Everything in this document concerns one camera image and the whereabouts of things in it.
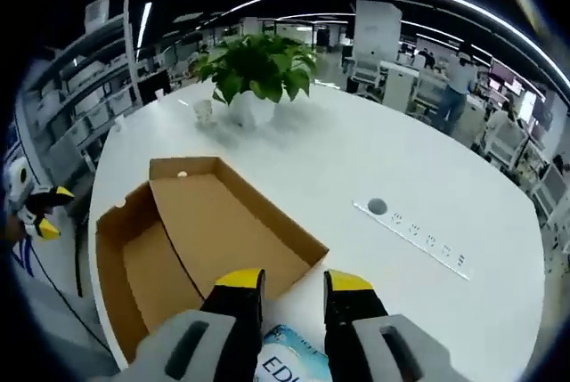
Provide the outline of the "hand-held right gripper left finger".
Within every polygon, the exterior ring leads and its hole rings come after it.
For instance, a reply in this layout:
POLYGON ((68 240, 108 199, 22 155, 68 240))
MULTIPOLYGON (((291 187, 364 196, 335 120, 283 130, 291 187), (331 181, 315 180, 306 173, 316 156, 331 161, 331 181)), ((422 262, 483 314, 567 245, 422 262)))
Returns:
POLYGON ((262 347, 265 271, 229 272, 200 309, 165 321, 137 347, 130 381, 252 381, 262 347))

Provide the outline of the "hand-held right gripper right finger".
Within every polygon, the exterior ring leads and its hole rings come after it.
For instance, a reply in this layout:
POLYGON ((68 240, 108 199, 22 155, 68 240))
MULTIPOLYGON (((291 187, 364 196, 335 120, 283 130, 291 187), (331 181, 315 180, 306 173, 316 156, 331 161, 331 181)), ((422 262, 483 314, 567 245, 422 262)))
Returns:
POLYGON ((448 381, 450 354, 365 279, 324 272, 325 353, 334 381, 448 381))

